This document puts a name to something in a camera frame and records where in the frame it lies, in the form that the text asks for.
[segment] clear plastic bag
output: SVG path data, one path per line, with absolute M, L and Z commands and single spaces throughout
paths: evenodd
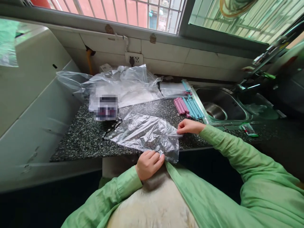
M 163 98 L 157 86 L 162 78 L 147 71 L 145 64 L 132 68 L 119 66 L 95 76 L 69 71 L 56 74 L 73 93 L 81 94 L 81 100 L 90 95 L 89 111 L 97 110 L 96 104 L 102 95 L 116 95 L 119 108 Z
M 118 107 L 126 107 L 163 98 L 157 82 L 162 78 L 147 72 L 146 65 L 126 67 L 95 75 L 85 84 L 92 83 L 89 111 L 96 109 L 96 99 L 102 95 L 117 95 Z
M 257 104 L 246 104 L 246 109 L 252 114 L 260 115 L 260 113 L 264 112 L 267 109 L 266 105 L 257 105 Z
M 0 19 L 0 66 L 18 67 L 15 36 L 19 22 Z
M 182 83 L 161 82 L 160 90 L 164 98 L 187 97 L 187 92 Z
M 84 84 L 93 76 L 84 73 L 59 71 L 56 73 L 57 80 L 60 81 L 65 87 L 69 88 L 75 96 L 84 101 L 84 97 L 90 94 L 90 84 Z
M 175 164 L 179 157 L 178 139 L 182 137 L 176 131 L 161 118 L 130 112 L 106 139 L 140 151 L 155 150 L 165 154 L 166 161 Z

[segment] window frame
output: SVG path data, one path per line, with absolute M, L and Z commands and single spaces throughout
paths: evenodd
M 263 53 L 269 45 L 224 32 L 215 31 L 209 28 L 188 24 L 195 0 L 185 0 L 185 7 L 182 14 L 178 36 L 190 39 L 200 39 L 205 42 L 230 46 L 235 49 L 244 49 L 253 52 Z
M 7 3 L 7 0 L 0 0 L 0 17 L 101 33 L 106 33 L 105 26 L 109 24 L 118 35 L 149 41 L 150 36 L 154 34 L 156 42 L 249 59 L 256 58 L 265 52 L 269 46 L 265 43 L 212 29 L 189 25 L 188 22 L 194 3 L 195 0 L 185 0 L 177 35 L 53 9 L 34 7 L 27 0 L 12 0 L 10 4 Z

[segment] faucet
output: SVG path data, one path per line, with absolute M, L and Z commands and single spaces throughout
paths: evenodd
M 252 65 L 255 68 L 248 73 L 247 77 L 242 81 L 238 82 L 232 89 L 232 92 L 244 92 L 253 88 L 256 88 L 261 85 L 264 75 L 260 74 L 260 69 L 268 62 L 270 62 L 275 56 L 282 52 L 285 47 L 294 40 L 298 35 L 300 35 L 304 30 L 304 21 L 296 24 L 290 30 L 285 32 L 282 36 L 279 36 L 267 49 L 266 52 L 256 57 Z M 256 83 L 250 87 L 245 87 L 244 84 L 248 80 L 254 80 Z

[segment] hand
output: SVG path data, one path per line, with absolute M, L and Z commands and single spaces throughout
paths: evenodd
M 147 150 L 139 157 L 135 169 L 141 181 L 145 181 L 153 176 L 165 161 L 165 155 L 160 156 L 154 150 Z
M 200 122 L 196 122 L 189 119 L 184 119 L 182 122 L 178 124 L 177 133 L 184 134 L 184 133 L 194 133 L 199 134 L 205 128 L 205 124 Z

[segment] granite countertop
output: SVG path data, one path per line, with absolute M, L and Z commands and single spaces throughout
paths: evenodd
M 119 116 L 123 119 L 130 111 L 144 115 L 156 116 L 165 119 L 177 128 L 185 117 L 179 116 L 173 99 L 160 99 L 142 104 L 136 104 L 119 109 Z M 103 140 L 102 134 L 110 128 L 112 123 L 97 122 L 92 112 L 88 111 L 88 100 L 80 107 L 75 119 L 60 141 L 56 152 L 52 155 L 51 162 L 72 161 L 86 158 L 99 158 L 118 155 L 138 154 L 140 151 L 118 145 L 110 140 Z M 289 120 L 265 121 L 252 125 L 259 137 L 249 137 L 243 130 L 222 130 L 240 137 L 248 143 L 260 143 L 270 139 L 295 138 L 301 128 Z M 211 145 L 195 134 L 184 134 L 179 140 L 180 152 L 211 147 Z

